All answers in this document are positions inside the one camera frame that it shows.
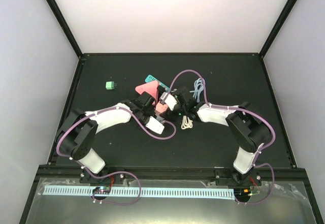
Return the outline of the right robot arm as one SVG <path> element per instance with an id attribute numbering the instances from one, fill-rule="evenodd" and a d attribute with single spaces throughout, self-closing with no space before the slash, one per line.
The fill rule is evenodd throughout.
<path id="1" fill-rule="evenodd" d="M 163 92 L 159 100 L 168 106 L 164 113 L 166 118 L 180 114 L 192 121 L 216 123 L 230 129 L 239 146 L 231 171 L 232 182 L 237 185 L 249 179 L 249 172 L 255 167 L 264 146 L 275 141 L 274 129 L 250 103 L 227 107 L 198 102 L 186 87 Z"/>

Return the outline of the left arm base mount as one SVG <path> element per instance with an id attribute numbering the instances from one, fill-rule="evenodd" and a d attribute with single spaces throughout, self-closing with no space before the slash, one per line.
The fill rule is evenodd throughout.
<path id="1" fill-rule="evenodd" d="M 124 173 L 117 173 L 117 174 L 114 174 L 114 175 L 112 175 L 110 177 L 103 178 L 103 176 L 106 176 L 106 175 L 114 173 L 114 172 L 120 172 L 120 171 L 124 171 L 124 168 L 105 166 L 105 167 L 103 167 L 103 169 L 99 173 L 94 174 L 96 177 L 99 177 L 99 178 L 94 178 L 86 170 L 83 170 L 82 174 L 80 176 L 80 181 L 79 182 L 80 183 L 87 183 L 87 184 L 90 184 L 90 185 L 122 184 L 124 178 L 126 177 L 126 175 Z"/>

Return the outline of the light blue power strip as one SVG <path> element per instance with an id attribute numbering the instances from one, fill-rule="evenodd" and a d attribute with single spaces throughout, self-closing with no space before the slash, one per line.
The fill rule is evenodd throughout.
<path id="1" fill-rule="evenodd" d="M 165 119 L 163 117 L 157 116 L 156 120 L 162 123 Z"/>

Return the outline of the pink square socket adapter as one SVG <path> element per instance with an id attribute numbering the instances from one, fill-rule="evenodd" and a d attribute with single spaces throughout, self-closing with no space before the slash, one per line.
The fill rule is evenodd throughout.
<path id="1" fill-rule="evenodd" d="M 155 115 L 160 116 L 161 114 L 165 113 L 168 110 L 167 104 L 157 103 L 155 107 Z"/>

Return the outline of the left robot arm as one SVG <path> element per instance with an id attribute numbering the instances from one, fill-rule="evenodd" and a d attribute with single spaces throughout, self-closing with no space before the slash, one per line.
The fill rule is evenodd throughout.
<path id="1" fill-rule="evenodd" d="M 131 118 L 141 126 L 161 134 L 163 126 L 154 118 L 154 102 L 155 98 L 144 92 L 137 99 L 123 100 L 98 111 L 73 110 L 56 133 L 56 153 L 86 167 L 96 182 L 105 182 L 109 170 L 105 168 L 105 161 L 92 148 L 96 134 L 127 123 Z"/>

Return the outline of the green USB charger plug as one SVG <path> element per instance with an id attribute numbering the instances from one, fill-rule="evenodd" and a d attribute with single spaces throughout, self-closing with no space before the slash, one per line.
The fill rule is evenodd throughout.
<path id="1" fill-rule="evenodd" d="M 114 90 L 117 87 L 117 84 L 114 81 L 107 81 L 105 84 L 106 90 Z"/>

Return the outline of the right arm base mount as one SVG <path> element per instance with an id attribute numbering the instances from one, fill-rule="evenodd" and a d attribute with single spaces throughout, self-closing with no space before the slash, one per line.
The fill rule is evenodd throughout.
<path id="1" fill-rule="evenodd" d="M 250 187 L 253 185 L 261 186 L 258 179 L 259 173 L 253 169 L 242 174 L 234 168 L 216 168 L 214 170 L 217 185 Z"/>

